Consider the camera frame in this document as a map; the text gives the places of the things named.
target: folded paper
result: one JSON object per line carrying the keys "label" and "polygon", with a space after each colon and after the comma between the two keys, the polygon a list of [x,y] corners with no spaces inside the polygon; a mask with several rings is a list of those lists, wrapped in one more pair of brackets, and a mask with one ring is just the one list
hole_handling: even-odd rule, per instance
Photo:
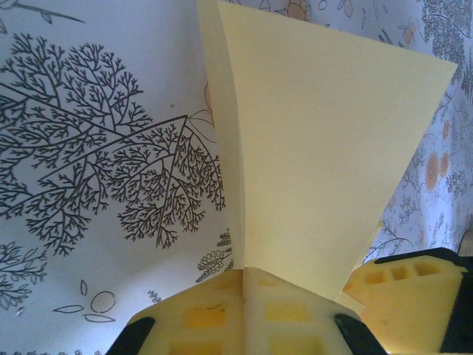
{"label": "folded paper", "polygon": [[197,2],[235,266],[336,299],[456,65]]}

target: yellow paper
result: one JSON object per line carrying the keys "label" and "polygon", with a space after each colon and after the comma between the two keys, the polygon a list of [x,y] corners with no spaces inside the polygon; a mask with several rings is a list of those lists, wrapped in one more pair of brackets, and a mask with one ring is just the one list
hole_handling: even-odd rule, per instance
{"label": "yellow paper", "polygon": [[456,65],[222,1],[198,6],[240,265],[335,300]]}

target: paper sheet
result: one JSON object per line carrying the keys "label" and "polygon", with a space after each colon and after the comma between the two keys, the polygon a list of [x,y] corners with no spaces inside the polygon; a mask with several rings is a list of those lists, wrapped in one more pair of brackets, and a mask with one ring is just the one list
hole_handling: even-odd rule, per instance
{"label": "paper sheet", "polygon": [[[224,187],[244,191],[228,199],[244,216],[232,230],[244,265],[334,300],[456,65],[220,1],[198,6]],[[223,98],[232,87],[236,98]]]}

